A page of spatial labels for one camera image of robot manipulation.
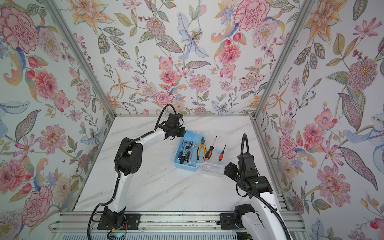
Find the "blue plastic tool box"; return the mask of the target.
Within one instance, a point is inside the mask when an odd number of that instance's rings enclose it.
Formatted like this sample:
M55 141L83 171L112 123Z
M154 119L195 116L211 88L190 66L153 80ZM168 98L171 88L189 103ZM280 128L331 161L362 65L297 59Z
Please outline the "blue plastic tool box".
M203 163L203 147L199 157L197 157L197 151L201 145L201 140L205 139L205 137L205 134L201 132L186 131L185 136L180 140L173 159L176 168L190 172L198 170Z

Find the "red handled small screwdriver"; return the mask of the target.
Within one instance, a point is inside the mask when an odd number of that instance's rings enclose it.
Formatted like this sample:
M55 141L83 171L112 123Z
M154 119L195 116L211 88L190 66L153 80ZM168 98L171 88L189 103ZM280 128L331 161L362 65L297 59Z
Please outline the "red handled small screwdriver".
M224 148L223 148L223 150L221 151L221 154L220 154L220 156L219 156L219 158L218 158L219 162L221 162L221 161L223 160L223 158L224 158L224 153L225 153L226 146L227 146L227 145L225 145Z

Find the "yellow handled pliers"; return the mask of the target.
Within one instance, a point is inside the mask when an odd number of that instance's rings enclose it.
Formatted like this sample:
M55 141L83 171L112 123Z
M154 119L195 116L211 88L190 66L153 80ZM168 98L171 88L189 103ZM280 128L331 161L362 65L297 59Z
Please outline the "yellow handled pliers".
M205 138L202 137L197 150L197 160L199 161L200 159L203 159L205 154L206 154Z

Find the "orange black handled screwdriver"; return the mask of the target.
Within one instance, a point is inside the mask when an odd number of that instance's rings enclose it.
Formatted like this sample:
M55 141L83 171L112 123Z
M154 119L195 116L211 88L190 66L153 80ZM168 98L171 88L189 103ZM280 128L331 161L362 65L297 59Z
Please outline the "orange black handled screwdriver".
M212 143L212 145L209 147L209 149L207 150L206 154L205 154L205 161L208 161L211 156L212 156L212 153L213 153L213 150L214 150L214 145L215 145L215 142L216 142L216 139L217 139L218 136L215 137L214 139L214 142Z

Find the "clear plastic box lid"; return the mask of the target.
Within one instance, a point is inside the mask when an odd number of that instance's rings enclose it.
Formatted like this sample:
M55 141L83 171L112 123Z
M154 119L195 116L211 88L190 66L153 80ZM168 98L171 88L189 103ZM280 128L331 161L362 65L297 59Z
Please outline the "clear plastic box lid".
M205 161L205 157L203 158L203 163L199 166L199 169L207 175L222 177L224 175L225 166L229 163L228 159L228 150L230 147L229 135L219 132L205 132L205 143L207 146L207 150L214 142L216 136L216 142L214 145L214 150L211 158L208 161ZM219 162L218 158L223 150L224 146L226 146L224 158L221 162Z

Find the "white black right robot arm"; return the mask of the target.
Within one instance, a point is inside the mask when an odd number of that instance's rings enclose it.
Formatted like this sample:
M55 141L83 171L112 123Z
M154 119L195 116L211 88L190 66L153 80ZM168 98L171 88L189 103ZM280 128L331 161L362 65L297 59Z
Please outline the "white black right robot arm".
M261 176L255 165L254 156L243 153L238 164L229 163L225 176L237 184L237 189L246 192L252 201L234 209L235 225L245 229L254 240L291 240L292 236L277 207L268 179Z

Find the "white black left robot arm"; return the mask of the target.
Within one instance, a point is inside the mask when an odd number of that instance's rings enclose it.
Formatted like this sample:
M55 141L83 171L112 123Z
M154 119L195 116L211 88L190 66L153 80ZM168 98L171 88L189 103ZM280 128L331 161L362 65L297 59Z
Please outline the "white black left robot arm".
M169 114L167 120L157 121L154 130L134 139L124 138L122 140L115 157L114 169L117 173L117 180L113 196L107 203L102 204L104 210L101 220L105 221L107 226L116 229L124 224L126 195L133 174L142 165L144 151L158 142L184 137L186 128L183 124L182 114Z

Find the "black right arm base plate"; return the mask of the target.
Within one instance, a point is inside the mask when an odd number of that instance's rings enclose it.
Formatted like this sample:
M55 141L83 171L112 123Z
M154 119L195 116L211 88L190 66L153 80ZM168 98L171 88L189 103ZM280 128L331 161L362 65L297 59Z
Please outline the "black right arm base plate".
M221 213L217 225L219 225L222 230L239 231L259 230L261 227L264 227L258 213L253 212L239 215L235 213Z

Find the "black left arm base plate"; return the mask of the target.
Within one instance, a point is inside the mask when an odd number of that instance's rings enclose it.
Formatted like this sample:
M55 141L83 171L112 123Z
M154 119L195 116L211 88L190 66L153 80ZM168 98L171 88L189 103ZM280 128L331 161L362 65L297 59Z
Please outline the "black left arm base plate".
M141 214L124 214L117 217L102 215L97 230L112 230L122 227L123 230L138 230Z

